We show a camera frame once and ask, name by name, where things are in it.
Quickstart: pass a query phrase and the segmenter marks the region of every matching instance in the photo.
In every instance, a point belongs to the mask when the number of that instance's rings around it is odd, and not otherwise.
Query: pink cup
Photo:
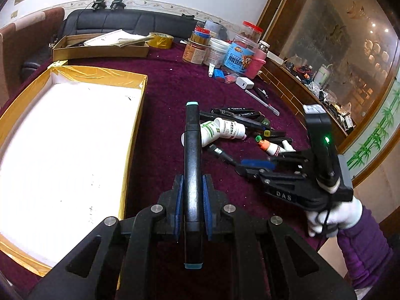
[[[244,75],[249,79],[254,79],[264,64],[265,61],[263,59],[252,59]]]

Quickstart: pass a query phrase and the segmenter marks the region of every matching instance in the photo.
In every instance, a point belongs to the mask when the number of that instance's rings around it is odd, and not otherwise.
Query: black leather sofa
[[[109,33],[122,29],[130,34],[148,35],[160,32],[174,37],[174,41],[188,39],[197,20],[194,16],[182,16],[135,9],[111,10],[80,9],[71,12],[63,21],[56,40],[64,36],[81,34]],[[36,69],[51,57],[51,49],[42,47],[23,63],[21,81],[28,78]]]

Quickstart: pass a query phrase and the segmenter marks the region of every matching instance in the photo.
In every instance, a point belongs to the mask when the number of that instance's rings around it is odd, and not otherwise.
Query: stack of paper
[[[148,42],[153,39],[153,35],[141,36],[129,34],[122,29],[112,31],[95,38],[92,38],[85,43],[85,46],[119,46],[135,45],[143,42]]]

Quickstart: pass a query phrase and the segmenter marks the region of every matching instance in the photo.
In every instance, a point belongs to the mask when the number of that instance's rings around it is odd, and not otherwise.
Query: blue label
[[[232,43],[226,53],[223,65],[239,74],[244,74],[249,66],[254,52],[248,48],[243,48],[236,43]]]

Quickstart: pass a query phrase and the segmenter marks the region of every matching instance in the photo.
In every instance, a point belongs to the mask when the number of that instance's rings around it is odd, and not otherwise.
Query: glass partition
[[[376,0],[307,0],[279,57],[320,72],[358,124],[384,89],[398,41]]]

